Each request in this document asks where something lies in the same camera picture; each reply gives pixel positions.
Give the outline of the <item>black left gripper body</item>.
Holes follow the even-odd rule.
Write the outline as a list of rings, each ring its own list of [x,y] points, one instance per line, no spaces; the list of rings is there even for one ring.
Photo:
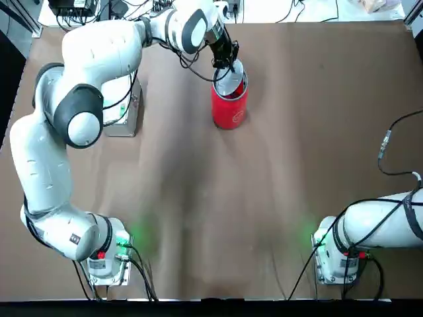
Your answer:
[[[237,59],[239,43],[231,40],[227,30],[224,30],[214,43],[208,42],[208,47],[213,53],[212,67],[215,62],[228,62],[230,64]]]

